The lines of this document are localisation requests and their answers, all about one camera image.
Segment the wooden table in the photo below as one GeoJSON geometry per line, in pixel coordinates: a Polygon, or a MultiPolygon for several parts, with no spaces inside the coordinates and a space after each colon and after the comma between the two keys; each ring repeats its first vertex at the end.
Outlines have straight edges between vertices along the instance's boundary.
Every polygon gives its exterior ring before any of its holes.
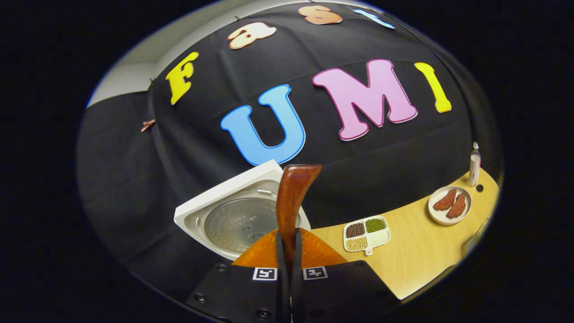
{"type": "Polygon", "coordinates": [[[312,229],[311,232],[348,261],[366,261],[397,298],[405,299],[447,267],[458,264],[464,257],[462,245],[494,211],[499,187],[492,177],[480,170],[478,184],[484,186],[481,193],[468,186],[467,179],[468,173],[451,184],[471,194],[471,210],[462,221],[451,226],[435,222],[428,210],[429,195],[381,214],[391,231],[391,240],[374,248],[370,256],[365,256],[364,251],[348,252],[343,248],[346,223],[312,229]]]}

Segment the letter i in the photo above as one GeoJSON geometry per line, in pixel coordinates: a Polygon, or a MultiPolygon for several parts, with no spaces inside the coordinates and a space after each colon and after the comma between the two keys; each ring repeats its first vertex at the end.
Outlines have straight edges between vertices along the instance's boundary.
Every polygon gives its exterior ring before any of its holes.
{"type": "Polygon", "coordinates": [[[414,66],[426,77],[426,81],[429,83],[432,93],[435,95],[436,110],[439,113],[450,111],[452,109],[451,102],[444,94],[443,87],[440,86],[439,80],[436,78],[435,70],[426,63],[419,62],[415,63],[414,66]]]}

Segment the black cloth backdrop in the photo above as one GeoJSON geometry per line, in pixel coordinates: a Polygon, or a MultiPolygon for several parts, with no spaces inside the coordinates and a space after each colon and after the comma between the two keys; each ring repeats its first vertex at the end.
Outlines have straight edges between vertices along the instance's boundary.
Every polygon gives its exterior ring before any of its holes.
{"type": "Polygon", "coordinates": [[[147,92],[105,99],[84,114],[76,173],[86,215],[122,264],[178,301],[215,262],[229,261],[179,229],[174,210],[253,167],[220,127],[232,109],[253,108],[250,118],[265,144],[283,140],[273,112],[257,102],[274,86],[291,87],[289,99],[306,132],[301,152],[282,166],[323,165],[303,201],[312,228],[380,214],[429,195],[468,171],[473,140],[480,144],[482,167],[495,179],[502,172],[486,96],[456,59],[394,17],[366,10],[393,24],[396,30],[390,30],[354,13],[356,7],[323,5],[343,22],[310,24],[297,12],[308,6],[303,3],[243,17],[182,52],[147,92]],[[240,50],[229,49],[227,35],[252,22],[278,30],[240,50]],[[193,51],[199,57],[192,87],[172,106],[165,76],[193,51]],[[367,84],[366,63],[372,59],[393,62],[418,116],[403,124],[385,120],[377,128],[358,113],[369,132],[342,141],[335,107],[311,79],[339,67],[367,84]],[[413,65],[417,61],[435,69],[452,104],[448,113],[436,111],[431,88],[413,65]],[[142,122],[152,118],[156,124],[141,133],[142,122]]]}

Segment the white wall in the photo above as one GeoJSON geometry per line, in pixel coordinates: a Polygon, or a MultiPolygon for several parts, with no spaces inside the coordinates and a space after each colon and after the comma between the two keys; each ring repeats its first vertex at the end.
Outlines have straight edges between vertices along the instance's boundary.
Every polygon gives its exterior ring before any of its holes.
{"type": "MultiPolygon", "coordinates": [[[[321,0],[363,8],[364,2],[321,0]]],[[[306,0],[225,0],[203,7],[158,30],[124,55],[100,81],[87,107],[116,95],[146,91],[155,78],[179,54],[203,37],[236,20],[261,10],[306,0]]]]}

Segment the letter m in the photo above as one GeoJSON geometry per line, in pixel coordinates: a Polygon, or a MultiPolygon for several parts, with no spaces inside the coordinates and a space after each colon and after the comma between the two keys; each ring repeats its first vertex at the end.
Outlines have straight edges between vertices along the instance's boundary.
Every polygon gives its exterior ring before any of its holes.
{"type": "Polygon", "coordinates": [[[390,110],[387,118],[394,124],[409,121],[418,114],[417,109],[410,104],[390,61],[368,61],[367,74],[368,86],[340,68],[332,68],[313,77],[313,84],[327,90],[339,112],[343,124],[339,132],[342,140],[357,139],[369,131],[368,124],[359,119],[355,108],[377,127],[383,126],[385,99],[390,110]]]}

